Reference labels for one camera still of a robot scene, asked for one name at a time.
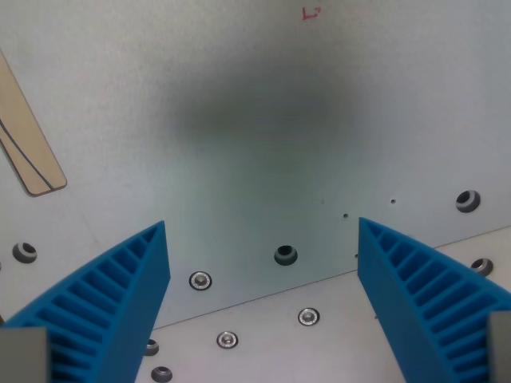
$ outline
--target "countersunk hole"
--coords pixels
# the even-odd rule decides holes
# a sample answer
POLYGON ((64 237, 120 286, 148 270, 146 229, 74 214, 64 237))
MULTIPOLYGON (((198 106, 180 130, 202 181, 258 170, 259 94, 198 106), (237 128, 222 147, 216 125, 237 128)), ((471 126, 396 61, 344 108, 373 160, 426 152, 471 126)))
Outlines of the countersunk hole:
POLYGON ((23 243, 22 247, 23 247, 23 250, 26 251, 27 253, 31 253, 31 254, 35 253, 35 248, 28 243, 23 243))
POLYGON ((13 247, 13 256, 21 263, 32 263, 38 257, 38 253, 28 243, 16 243, 13 247))
POLYGON ((293 246, 281 246, 277 249, 280 255, 289 255, 293 252, 293 246))
POLYGON ((277 248, 273 258, 279 265, 289 266, 298 259, 298 252, 293 246, 284 245, 277 248))
POLYGON ((493 262, 491 259, 480 258, 470 266, 476 273, 487 277, 493 271, 493 262))
POLYGON ((462 213, 476 210, 481 203, 481 195, 475 190, 467 190, 456 198, 456 208, 462 213))
POLYGON ((158 383, 166 383, 172 380, 172 371, 161 365, 151 372, 151 378, 158 383))
POLYGON ((478 259, 476 262, 472 263, 472 267, 473 269, 477 269, 478 267, 481 267, 482 266, 482 259, 478 259))

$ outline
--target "red handwriting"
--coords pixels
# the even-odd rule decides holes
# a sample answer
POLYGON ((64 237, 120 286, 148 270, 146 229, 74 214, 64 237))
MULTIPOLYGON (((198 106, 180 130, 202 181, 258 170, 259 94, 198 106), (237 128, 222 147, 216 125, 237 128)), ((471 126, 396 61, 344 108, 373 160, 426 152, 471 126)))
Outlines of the red handwriting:
POLYGON ((307 11, 305 10, 305 7, 302 8, 302 15, 303 15, 302 20, 307 20, 309 18, 317 18, 318 17, 318 13, 321 12, 321 7, 320 6, 316 6, 314 8, 314 10, 316 11, 315 14, 307 14, 307 11))

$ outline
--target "screw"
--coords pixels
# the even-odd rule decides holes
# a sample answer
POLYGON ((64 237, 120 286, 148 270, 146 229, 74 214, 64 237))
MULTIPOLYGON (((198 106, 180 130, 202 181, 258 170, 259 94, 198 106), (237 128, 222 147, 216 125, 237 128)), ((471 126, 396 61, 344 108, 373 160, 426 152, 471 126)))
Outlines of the screw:
POLYGON ((211 275, 204 271, 196 271, 190 275, 190 279, 188 281, 190 283, 190 287, 197 291, 207 290, 212 283, 211 275))
POLYGON ((319 312, 316 309, 303 309, 298 314, 298 322, 304 326, 313 326, 319 321, 319 312))
POLYGON ((216 337, 216 344, 222 349, 232 349, 238 345, 238 336, 232 331, 224 331, 216 337))

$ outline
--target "white panel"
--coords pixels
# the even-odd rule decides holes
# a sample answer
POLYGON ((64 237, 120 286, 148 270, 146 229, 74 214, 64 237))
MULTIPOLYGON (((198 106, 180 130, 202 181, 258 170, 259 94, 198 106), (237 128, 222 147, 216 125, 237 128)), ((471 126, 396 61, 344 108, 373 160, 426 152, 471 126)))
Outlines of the white panel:
MULTIPOLYGON (((511 288, 511 229, 439 250, 467 266, 490 258, 488 278, 511 288)), ((144 357, 137 383, 152 383, 151 371, 161 365, 176 383, 404 383, 356 272, 166 326, 151 338, 160 351, 144 357), (320 313, 312 327, 297 321, 305 307, 320 313), (216 345, 225 330, 238 335, 236 348, 216 345)))
MULTIPOLYGON (((0 228, 35 216, 16 234, 51 248, 39 227, 61 224, 92 258, 91 236, 103 251, 165 219, 163 326, 355 269, 359 216, 432 246, 508 226, 510 19, 500 0, 0 0, 0 46, 69 181, 27 202, 69 222, 7 203, 0 228), (189 288, 196 270, 214 288, 189 288)), ((49 251, 57 271, 34 278, 84 253, 49 251)))

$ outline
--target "screw hole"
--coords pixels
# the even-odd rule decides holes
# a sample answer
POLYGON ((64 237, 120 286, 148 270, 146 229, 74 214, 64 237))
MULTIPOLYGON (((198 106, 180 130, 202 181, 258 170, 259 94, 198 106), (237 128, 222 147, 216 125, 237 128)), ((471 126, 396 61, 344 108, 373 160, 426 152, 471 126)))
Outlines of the screw hole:
POLYGON ((493 271, 493 262, 487 258, 481 258, 472 263, 470 267, 478 274, 486 277, 493 271))
POLYGON ((151 372, 151 378, 159 383, 166 383, 172 380, 172 371, 164 366, 156 367, 151 372))
POLYGON ((145 347, 145 356, 152 357, 156 355, 158 351, 160 351, 158 343, 152 339, 149 339, 147 342, 147 346, 145 347))
POLYGON ((298 252, 293 246, 284 245, 277 248, 273 258, 279 265, 289 266, 298 259, 298 252))
POLYGON ((462 213, 471 213, 481 203, 481 195, 475 190, 467 190, 456 198, 456 208, 462 213))
POLYGON ((211 275, 209 275, 205 271, 196 271, 195 273, 190 275, 188 283, 190 284, 190 287, 193 290, 205 291, 209 287, 211 287, 212 284, 211 275))
POLYGON ((29 243, 16 243, 13 247, 13 256, 21 263, 32 263, 38 257, 38 253, 29 243))

